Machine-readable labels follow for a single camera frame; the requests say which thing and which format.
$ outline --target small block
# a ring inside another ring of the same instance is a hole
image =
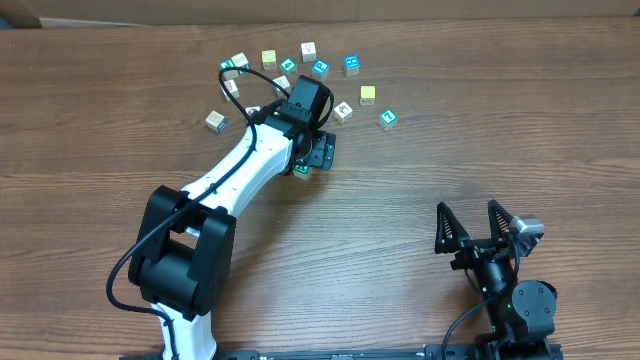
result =
[[[238,87],[236,86],[236,82],[233,80],[227,80],[224,82],[224,86],[227,87],[227,90],[229,90],[229,92],[231,93],[231,95],[234,98],[239,98],[240,97],[240,91],[238,91]],[[220,85],[220,89],[222,90],[222,94],[224,95],[224,98],[227,99],[227,101],[231,100],[229,99],[229,97],[227,96],[227,93],[224,92],[224,89],[222,88],[222,85]]]
[[[308,42],[300,44],[302,48],[302,62],[310,62],[316,60],[316,43]]]
[[[220,69],[224,69],[224,68],[228,68],[228,67],[235,67],[236,65],[233,63],[233,61],[231,59],[227,59],[225,61],[221,61],[220,62]],[[224,76],[225,80],[231,80],[234,78],[238,77],[238,70],[229,70],[229,71],[225,71],[224,74],[222,74]]]
[[[375,86],[362,86],[360,88],[360,105],[373,105],[376,100]]]
[[[340,124],[344,124],[347,120],[351,119],[352,116],[353,109],[344,101],[333,109],[333,117],[338,120]]]
[[[220,134],[228,124],[227,118],[216,111],[212,111],[211,114],[207,116],[206,122],[207,126],[218,134]]]
[[[286,76],[282,75],[279,78],[273,79],[273,81],[275,81],[276,84],[282,86],[285,90],[287,90],[287,92],[291,92],[291,84],[289,84],[289,80]],[[274,86],[273,89],[276,91],[276,95],[284,96],[284,93],[277,87]]]
[[[284,75],[291,75],[298,72],[298,64],[292,58],[286,58],[280,64],[280,72]]]
[[[392,109],[385,110],[382,114],[380,114],[380,126],[383,130],[389,130],[395,126],[398,122],[398,115],[393,112]]]
[[[315,64],[313,64],[313,67],[311,68],[311,76],[314,79],[318,81],[324,81],[324,79],[326,79],[328,75],[329,75],[328,63],[322,60],[318,60],[316,61]]]
[[[247,60],[247,57],[244,56],[244,53],[240,53],[232,56],[231,61],[233,61],[236,67],[244,67],[247,69],[251,69],[251,66],[249,65],[249,60]],[[244,71],[238,71],[238,74],[242,75],[244,74]]]
[[[311,178],[311,167],[303,165],[293,165],[293,176],[299,177],[303,180],[309,180],[309,178]]]
[[[360,60],[358,55],[350,55],[344,58],[344,73],[347,76],[360,73]]]
[[[254,112],[260,111],[260,106],[250,106],[250,107],[244,108],[244,111],[247,112],[247,115],[251,116]]]
[[[262,52],[262,67],[265,70],[276,70],[278,68],[275,50],[265,50]]]

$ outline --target wall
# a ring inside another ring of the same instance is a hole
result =
[[[150,25],[630,16],[640,8],[640,0],[21,1],[41,18]]]

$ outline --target wooden table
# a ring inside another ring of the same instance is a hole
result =
[[[258,68],[265,49],[299,60],[308,40],[355,115],[326,126],[338,136],[331,171],[272,180],[240,217],[214,309],[223,348],[440,342],[479,297],[452,256],[433,253],[436,204],[481,237],[495,198],[546,225],[520,278],[559,289],[551,340],[567,359],[638,358],[634,18],[0,32],[0,358],[162,348],[155,317],[108,303],[107,274],[151,192],[194,181],[244,132],[218,62],[244,52]],[[362,69],[346,78],[351,53]],[[361,85],[377,86],[375,106],[358,105]],[[238,86],[245,106],[275,99],[257,78]],[[387,107],[400,120],[384,132]],[[213,109],[230,119],[222,135],[205,127]],[[145,304],[124,274],[116,296]],[[452,342],[488,329],[482,314]]]

